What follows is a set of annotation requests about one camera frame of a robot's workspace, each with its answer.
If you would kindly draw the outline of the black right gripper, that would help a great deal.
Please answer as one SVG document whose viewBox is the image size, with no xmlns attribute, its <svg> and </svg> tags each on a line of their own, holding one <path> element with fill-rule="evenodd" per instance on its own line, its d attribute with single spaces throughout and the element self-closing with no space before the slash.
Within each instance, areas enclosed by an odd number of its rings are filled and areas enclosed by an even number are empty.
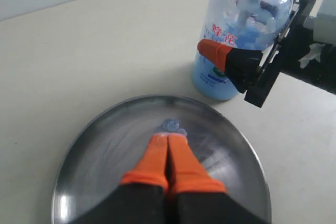
<svg viewBox="0 0 336 224">
<path fill-rule="evenodd" d="M 259 108 L 280 73 L 334 94 L 335 43 L 313 37 L 310 12 L 315 2 L 294 1 L 291 19 L 251 85 L 263 57 L 262 51 L 238 49 L 209 39 L 202 39 L 197 50 L 222 71 L 240 93 L 247 91 L 245 101 Z"/>
</svg>

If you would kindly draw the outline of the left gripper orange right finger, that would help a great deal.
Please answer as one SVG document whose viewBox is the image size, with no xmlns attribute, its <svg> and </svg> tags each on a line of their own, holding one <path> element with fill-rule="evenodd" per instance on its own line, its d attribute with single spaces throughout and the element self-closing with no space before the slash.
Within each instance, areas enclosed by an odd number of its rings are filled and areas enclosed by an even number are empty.
<svg viewBox="0 0 336 224">
<path fill-rule="evenodd" d="M 170 196 L 176 202 L 179 223 L 266 223 L 234 201 L 224 184 L 207 173 L 184 135 L 169 134 L 167 141 Z"/>
</svg>

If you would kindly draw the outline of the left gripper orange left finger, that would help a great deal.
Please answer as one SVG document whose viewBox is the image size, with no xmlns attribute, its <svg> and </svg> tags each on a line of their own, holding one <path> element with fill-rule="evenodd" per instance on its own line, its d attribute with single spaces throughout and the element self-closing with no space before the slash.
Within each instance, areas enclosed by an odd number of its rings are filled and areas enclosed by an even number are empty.
<svg viewBox="0 0 336 224">
<path fill-rule="evenodd" d="M 101 203 L 71 223 L 165 223 L 167 133 L 154 134 L 136 166 Z"/>
</svg>

